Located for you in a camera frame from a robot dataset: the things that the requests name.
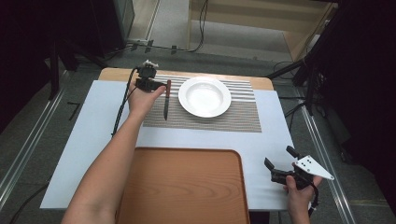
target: knife handle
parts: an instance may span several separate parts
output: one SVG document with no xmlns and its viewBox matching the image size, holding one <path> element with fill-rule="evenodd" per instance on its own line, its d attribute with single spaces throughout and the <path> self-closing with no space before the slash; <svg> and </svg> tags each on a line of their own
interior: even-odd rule
<svg viewBox="0 0 396 224">
<path fill-rule="evenodd" d="M 168 79 L 166 81 L 166 97 L 169 97 L 170 93 L 171 93 L 171 79 Z"/>
</svg>

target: white table surface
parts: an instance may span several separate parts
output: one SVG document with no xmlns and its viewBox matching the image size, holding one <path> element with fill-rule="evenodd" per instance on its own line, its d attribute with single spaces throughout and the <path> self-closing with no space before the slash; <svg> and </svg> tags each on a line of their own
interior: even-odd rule
<svg viewBox="0 0 396 224">
<path fill-rule="evenodd" d="M 65 209 L 79 181 L 111 139 L 125 82 L 94 81 L 40 208 Z M 291 170 L 293 146 L 276 91 L 254 91 L 262 133 L 215 132 L 141 127 L 137 147 L 189 147 L 233 149 L 242 158 L 249 211 L 287 209 L 282 186 L 271 182 L 264 165 L 267 157 L 280 170 Z M 120 123 L 128 114 L 125 106 Z"/>
</svg>

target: plate rim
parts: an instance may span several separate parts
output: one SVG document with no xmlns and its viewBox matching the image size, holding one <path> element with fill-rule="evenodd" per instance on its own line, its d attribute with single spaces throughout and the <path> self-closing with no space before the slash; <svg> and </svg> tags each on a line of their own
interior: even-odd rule
<svg viewBox="0 0 396 224">
<path fill-rule="evenodd" d="M 221 91 L 223 93 L 223 104 L 222 104 L 223 108 L 221 110 L 219 110 L 219 112 L 214 113 L 212 115 L 203 115 L 203 114 L 194 112 L 187 105 L 185 105 L 184 101 L 182 100 L 182 97 L 183 97 L 182 94 L 187 92 L 187 89 L 188 89 L 187 85 L 198 83 L 199 81 L 206 81 L 206 82 L 210 81 L 212 83 L 216 83 L 217 85 L 214 85 L 214 86 L 216 86 L 219 89 L 219 91 Z M 200 118 L 214 118 L 214 117 L 220 116 L 221 114 L 225 113 L 228 110 L 228 108 L 231 105 L 231 101 L 232 101 L 231 92 L 227 88 L 227 86 L 224 83 L 222 83 L 220 80 L 213 78 L 213 77 L 191 77 L 191 78 L 187 79 L 185 82 L 183 82 L 181 84 L 181 86 L 178 90 L 177 96 L 178 96 L 178 100 L 179 100 L 181 106 L 187 112 L 193 114 L 194 116 L 200 117 Z"/>
</svg>

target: plate center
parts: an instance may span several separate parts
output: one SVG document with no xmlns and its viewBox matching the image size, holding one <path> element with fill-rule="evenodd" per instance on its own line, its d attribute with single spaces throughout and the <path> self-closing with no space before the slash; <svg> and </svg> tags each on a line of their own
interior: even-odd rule
<svg viewBox="0 0 396 224">
<path fill-rule="evenodd" d="M 217 109 L 223 101 L 221 91 L 210 83 L 192 85 L 186 94 L 188 103 L 196 110 L 210 112 Z"/>
</svg>

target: knife blade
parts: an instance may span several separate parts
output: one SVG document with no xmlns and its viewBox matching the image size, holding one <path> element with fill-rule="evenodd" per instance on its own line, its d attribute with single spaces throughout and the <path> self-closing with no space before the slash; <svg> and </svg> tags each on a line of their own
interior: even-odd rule
<svg viewBox="0 0 396 224">
<path fill-rule="evenodd" d="M 169 95 L 171 93 L 171 83 L 172 81 L 170 79 L 166 81 L 165 107 L 163 108 L 163 117 L 165 118 L 165 120 L 168 120 Z"/>
</svg>

